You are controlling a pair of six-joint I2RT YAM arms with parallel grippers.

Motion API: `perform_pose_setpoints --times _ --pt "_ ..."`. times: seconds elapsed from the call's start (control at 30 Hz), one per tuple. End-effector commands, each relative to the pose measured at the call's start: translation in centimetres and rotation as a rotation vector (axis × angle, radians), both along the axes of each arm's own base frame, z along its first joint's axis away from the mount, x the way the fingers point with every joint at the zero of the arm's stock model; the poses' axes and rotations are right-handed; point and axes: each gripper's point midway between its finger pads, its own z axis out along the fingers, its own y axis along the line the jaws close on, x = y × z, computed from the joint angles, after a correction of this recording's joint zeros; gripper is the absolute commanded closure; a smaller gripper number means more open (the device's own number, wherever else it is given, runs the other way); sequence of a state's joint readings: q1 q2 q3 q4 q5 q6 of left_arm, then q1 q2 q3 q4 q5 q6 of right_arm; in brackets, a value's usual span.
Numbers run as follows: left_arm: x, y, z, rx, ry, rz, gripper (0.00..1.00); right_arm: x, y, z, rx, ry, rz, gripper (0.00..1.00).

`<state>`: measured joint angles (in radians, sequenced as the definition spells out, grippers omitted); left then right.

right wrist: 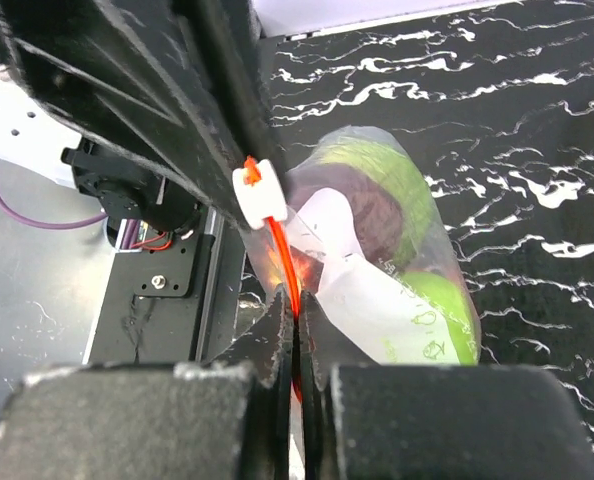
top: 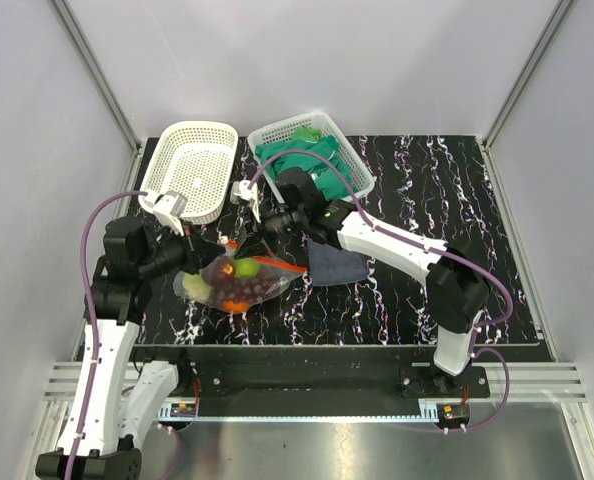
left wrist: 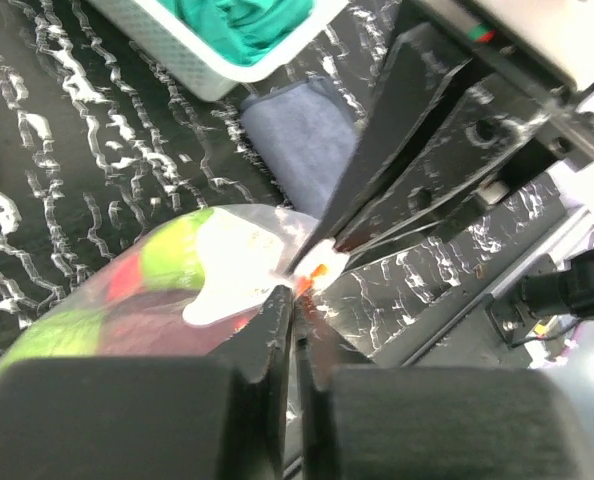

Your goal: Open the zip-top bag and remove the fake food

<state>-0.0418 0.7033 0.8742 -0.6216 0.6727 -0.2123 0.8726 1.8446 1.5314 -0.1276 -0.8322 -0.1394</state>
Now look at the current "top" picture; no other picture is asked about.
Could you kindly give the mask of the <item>clear zip top bag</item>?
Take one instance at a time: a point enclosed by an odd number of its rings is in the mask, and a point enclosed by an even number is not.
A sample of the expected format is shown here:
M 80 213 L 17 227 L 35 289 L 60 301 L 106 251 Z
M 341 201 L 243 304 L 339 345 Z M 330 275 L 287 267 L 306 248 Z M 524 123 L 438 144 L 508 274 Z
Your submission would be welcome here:
M 243 314 L 252 306 L 284 293 L 301 277 L 306 267 L 285 262 L 271 251 L 236 259 L 238 244 L 229 241 L 219 255 L 196 274 L 179 271 L 173 281 L 174 293 L 228 314 Z

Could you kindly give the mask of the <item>dark red fake apple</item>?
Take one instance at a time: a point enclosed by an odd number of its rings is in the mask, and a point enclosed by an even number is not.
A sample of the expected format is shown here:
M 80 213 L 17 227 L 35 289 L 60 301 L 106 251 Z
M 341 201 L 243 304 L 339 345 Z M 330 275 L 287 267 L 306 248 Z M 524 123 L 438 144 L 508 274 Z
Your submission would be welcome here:
M 213 288 L 222 288 L 230 285 L 236 275 L 234 261 L 228 256 L 221 256 L 214 259 L 202 271 L 203 280 Z

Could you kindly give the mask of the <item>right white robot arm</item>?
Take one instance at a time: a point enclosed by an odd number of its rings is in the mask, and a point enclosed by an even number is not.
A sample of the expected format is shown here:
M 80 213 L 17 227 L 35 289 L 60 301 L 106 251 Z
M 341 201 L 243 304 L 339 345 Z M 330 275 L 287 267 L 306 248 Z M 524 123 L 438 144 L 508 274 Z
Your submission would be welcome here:
M 438 326 L 432 387 L 447 397 L 463 389 L 475 324 L 491 290 L 484 271 L 445 241 L 381 222 L 355 202 L 326 199 L 297 168 L 280 175 L 276 185 L 282 203 L 263 215 L 257 185 L 249 180 L 233 184 L 231 201 L 249 207 L 236 256 L 265 254 L 277 239 L 304 233 L 319 244 L 365 255 L 404 272 L 424 288 L 428 311 Z

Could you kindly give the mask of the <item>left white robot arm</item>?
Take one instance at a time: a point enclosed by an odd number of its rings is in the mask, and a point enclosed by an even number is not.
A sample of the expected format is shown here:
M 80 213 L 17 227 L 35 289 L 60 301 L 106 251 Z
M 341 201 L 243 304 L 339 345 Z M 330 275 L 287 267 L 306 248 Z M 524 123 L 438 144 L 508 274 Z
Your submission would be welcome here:
M 109 222 L 104 253 L 86 287 L 84 356 L 70 416 L 53 452 L 35 466 L 40 479 L 137 479 L 145 437 L 165 398 L 192 386 L 188 360 L 149 360 L 131 390 L 124 387 L 154 280 L 196 273 L 224 253 L 189 226 L 150 231 L 140 219 Z

